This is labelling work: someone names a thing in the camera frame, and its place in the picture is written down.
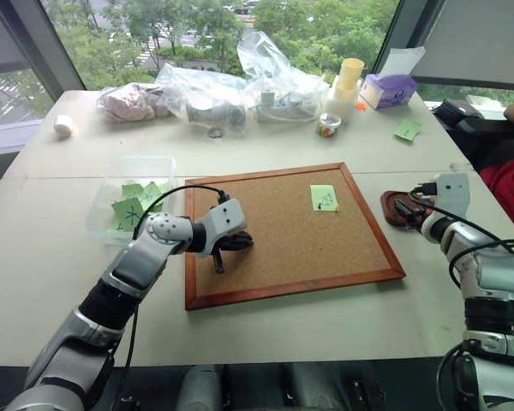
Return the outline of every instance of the green sticky note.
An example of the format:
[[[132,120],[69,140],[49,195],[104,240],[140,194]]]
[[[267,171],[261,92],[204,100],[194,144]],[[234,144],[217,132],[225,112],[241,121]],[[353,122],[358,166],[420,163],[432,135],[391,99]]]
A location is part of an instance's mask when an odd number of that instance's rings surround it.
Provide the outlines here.
[[[163,182],[162,184],[159,184],[158,185],[158,188],[160,190],[160,193],[165,193],[166,191],[168,191],[168,183],[167,182]]]
[[[133,199],[143,193],[143,186],[140,184],[124,184],[122,186],[122,198]]]
[[[140,200],[143,210],[146,210],[160,194],[158,186],[154,182],[149,182],[137,198]]]
[[[151,210],[151,212],[162,212],[162,202],[157,203]]]
[[[404,118],[402,122],[397,125],[396,130],[394,130],[394,135],[404,140],[413,141],[420,131],[421,124],[419,122]]]
[[[114,215],[114,221],[112,222],[112,225],[109,227],[107,231],[125,231],[124,225],[120,218],[115,214]]]
[[[339,211],[339,204],[333,186],[310,186],[314,211]]]
[[[143,207],[139,199],[126,199],[117,201],[112,205],[115,213],[115,224],[123,228],[123,231],[133,231],[140,217],[143,215]]]

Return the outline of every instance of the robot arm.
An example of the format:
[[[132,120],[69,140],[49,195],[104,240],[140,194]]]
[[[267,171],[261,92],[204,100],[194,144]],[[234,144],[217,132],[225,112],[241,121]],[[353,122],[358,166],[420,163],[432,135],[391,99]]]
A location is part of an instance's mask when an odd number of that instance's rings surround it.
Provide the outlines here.
[[[221,203],[195,223],[166,213],[148,217],[137,239],[117,255],[46,344],[29,369],[26,390],[6,410],[90,408],[110,376],[124,326],[168,257],[183,252],[207,256],[216,242],[245,227],[238,200]]]
[[[413,193],[431,196],[434,207],[464,218],[468,177],[439,175]],[[457,269],[460,277],[466,331],[453,367],[457,407],[514,406],[514,253],[506,246],[509,241],[438,211],[423,222],[421,233],[440,244],[450,271]]]

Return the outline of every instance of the tissue box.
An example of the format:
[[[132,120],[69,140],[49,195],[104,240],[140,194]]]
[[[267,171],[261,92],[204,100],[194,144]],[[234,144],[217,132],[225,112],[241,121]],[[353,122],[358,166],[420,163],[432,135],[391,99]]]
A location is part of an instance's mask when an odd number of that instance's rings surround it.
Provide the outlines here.
[[[407,74],[379,77],[368,74],[360,95],[374,109],[383,109],[392,105],[407,104],[417,89],[417,83]]]

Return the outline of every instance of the black cable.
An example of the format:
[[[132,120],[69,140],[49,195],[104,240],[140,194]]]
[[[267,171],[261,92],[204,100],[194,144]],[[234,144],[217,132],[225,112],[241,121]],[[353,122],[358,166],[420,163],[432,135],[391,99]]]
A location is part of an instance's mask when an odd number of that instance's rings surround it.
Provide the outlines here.
[[[442,396],[442,387],[441,387],[441,377],[442,373],[444,371],[445,365],[447,364],[447,361],[453,356],[459,356],[461,354],[461,348],[463,347],[463,344],[460,342],[455,347],[450,349],[447,353],[445,353],[442,360],[439,362],[438,371],[436,372],[436,396],[438,397],[439,405],[442,407],[443,411],[447,411],[447,407],[444,403],[444,397]]]
[[[222,198],[226,199],[225,197],[228,197],[228,196],[226,196],[226,194],[225,194],[225,192],[223,190],[219,190],[218,188],[215,188],[215,187],[203,186],[203,185],[200,185],[200,184],[194,184],[194,185],[180,186],[180,187],[172,188],[170,191],[168,191],[166,193],[163,193],[163,194],[160,194],[157,197],[157,199],[155,199],[147,207],[147,209],[143,211],[143,213],[141,214],[141,216],[139,218],[139,222],[137,223],[137,225],[134,228],[134,234],[132,236],[132,239],[135,240],[137,238],[137,235],[139,234],[139,229],[140,229],[141,225],[143,224],[143,221],[145,220],[145,217],[148,215],[148,213],[153,209],[153,207],[156,204],[158,204],[160,201],[162,201],[168,195],[171,195],[171,194],[173,194],[176,191],[185,190],[187,188],[204,188],[205,190],[215,191],[217,194],[219,194],[219,198],[222,197]],[[131,325],[131,337],[129,338],[128,358],[126,359],[126,364],[123,367],[122,379],[120,380],[120,383],[118,384],[118,387],[117,387],[117,392],[114,395],[114,401],[112,402],[111,411],[115,410],[115,408],[116,408],[116,406],[118,404],[118,401],[122,397],[122,393],[123,393],[124,387],[125,387],[126,382],[128,380],[129,368],[131,367],[131,358],[133,357],[133,354],[134,354],[135,332],[137,331],[137,319],[138,319],[138,317],[139,317],[139,306],[136,306],[135,310],[134,310],[134,319],[133,319],[133,322],[132,322],[132,325]]]
[[[492,234],[490,233],[489,231],[487,231],[486,229],[483,229],[482,227],[480,227],[478,224],[475,224],[475,223],[472,223],[471,221],[467,220],[466,218],[462,218],[462,217],[459,217],[457,214],[453,214],[452,212],[449,212],[447,210],[444,210],[442,208],[438,208],[434,205],[431,205],[430,203],[428,203],[427,201],[423,201],[423,200],[419,200],[417,199],[414,194],[416,193],[415,190],[413,191],[410,191],[408,193],[408,196],[409,198],[411,199],[411,201],[417,203],[417,204],[420,204],[421,206],[424,206],[426,208],[430,208],[432,210],[435,210],[437,212],[441,212],[442,214],[444,214],[445,216],[447,217],[451,217],[453,218],[454,220],[457,220],[461,223],[465,223],[467,224],[468,226],[472,227],[473,229],[477,229],[478,231],[480,231],[482,234],[485,234],[487,235],[488,237],[494,239],[495,241],[499,241],[500,238],[498,238],[495,234]]]
[[[514,248],[514,240],[499,240],[499,241],[490,241],[485,244],[481,244],[479,246],[470,247],[466,250],[463,250],[461,253],[456,254],[449,263],[449,276],[451,277],[451,280],[457,285],[458,288],[461,288],[461,283],[457,280],[455,277],[455,272],[453,271],[455,269],[455,264],[466,254],[473,253],[474,251],[481,250],[483,248],[490,248],[490,247],[509,247],[510,249]]]
[[[126,364],[123,366],[123,374],[120,379],[120,383],[118,383],[117,392],[114,395],[114,401],[111,405],[111,411],[114,411],[117,407],[118,400],[121,399],[123,389],[128,381],[129,368],[131,367],[131,359],[134,355],[134,347],[135,347],[135,332],[137,331],[137,319],[139,318],[139,306],[135,306],[134,310],[134,319],[131,323],[131,337],[129,338],[129,349],[128,349],[128,358],[126,359]]]
[[[215,187],[209,187],[209,186],[203,186],[201,184],[194,184],[194,185],[189,185],[189,186],[179,186],[179,187],[176,187],[176,188],[173,188],[171,189],[170,191],[168,191],[167,193],[163,193],[163,194],[160,194],[157,199],[155,199],[152,204],[150,204],[148,206],[148,208],[146,210],[143,211],[143,214],[140,216],[139,218],[139,222],[137,223],[137,225],[135,226],[135,229],[134,229],[134,234],[132,236],[132,240],[135,240],[137,238],[137,235],[139,234],[139,229],[141,227],[141,225],[143,224],[143,221],[145,220],[145,217],[148,215],[148,213],[153,209],[153,207],[159,203],[160,201],[162,201],[163,199],[165,199],[168,195],[170,194],[173,194],[175,191],[179,191],[179,190],[186,190],[187,188],[204,188],[205,190],[212,190],[216,193],[218,193],[219,195],[223,194],[224,191],[223,190],[219,190],[218,188],[215,188]]]

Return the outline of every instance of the clear plastic container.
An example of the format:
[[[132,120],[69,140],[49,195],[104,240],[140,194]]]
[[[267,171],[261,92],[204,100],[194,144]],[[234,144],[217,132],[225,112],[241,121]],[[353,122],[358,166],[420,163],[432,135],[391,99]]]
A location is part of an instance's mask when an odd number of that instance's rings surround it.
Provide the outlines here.
[[[168,190],[175,187],[175,160],[165,156],[126,156],[119,158],[110,174],[103,179],[92,208],[86,218],[86,227],[91,235],[112,246],[125,246],[132,233],[114,231],[112,203],[122,198],[122,185],[140,184],[145,187],[149,182],[167,183]],[[167,210],[169,199],[166,197],[162,211]]]

